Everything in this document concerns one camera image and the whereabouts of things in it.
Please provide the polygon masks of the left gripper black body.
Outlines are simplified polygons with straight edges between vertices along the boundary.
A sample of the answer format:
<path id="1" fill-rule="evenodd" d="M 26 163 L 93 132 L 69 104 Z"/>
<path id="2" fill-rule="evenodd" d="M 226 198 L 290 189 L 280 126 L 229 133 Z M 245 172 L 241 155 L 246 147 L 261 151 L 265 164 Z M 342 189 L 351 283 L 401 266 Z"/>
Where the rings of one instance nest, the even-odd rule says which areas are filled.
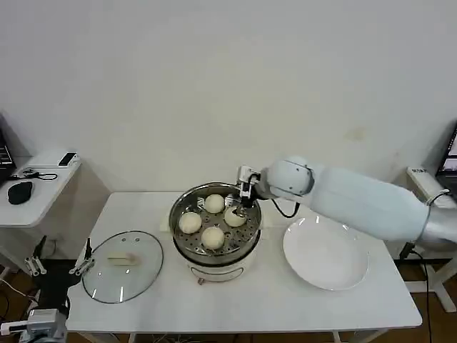
<path id="1" fill-rule="evenodd" d="M 39 309 L 68 309 L 68 290 L 78 284 L 78 277 L 66 270 L 48 271 L 32 277 L 39 289 Z"/>

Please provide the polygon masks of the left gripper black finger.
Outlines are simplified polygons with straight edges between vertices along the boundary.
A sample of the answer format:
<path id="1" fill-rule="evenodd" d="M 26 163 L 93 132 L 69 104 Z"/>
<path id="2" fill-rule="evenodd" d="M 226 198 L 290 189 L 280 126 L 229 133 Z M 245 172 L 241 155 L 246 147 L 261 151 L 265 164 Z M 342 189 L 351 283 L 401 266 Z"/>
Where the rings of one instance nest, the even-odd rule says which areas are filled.
<path id="1" fill-rule="evenodd" d="M 81 258 L 78 258 L 72 269 L 69 270 L 70 275 L 84 275 L 94 265 L 92 257 L 91 239 L 86 240 L 84 251 Z"/>
<path id="2" fill-rule="evenodd" d="M 39 276 L 45 275 L 47 273 L 46 268 L 42 264 L 40 257 L 42 253 L 42 249 L 46 243 L 46 235 L 44 235 L 40 242 L 35 246 L 33 254 L 31 257 L 25 258 L 24 262 L 28 269 L 28 272 L 31 276 Z"/>

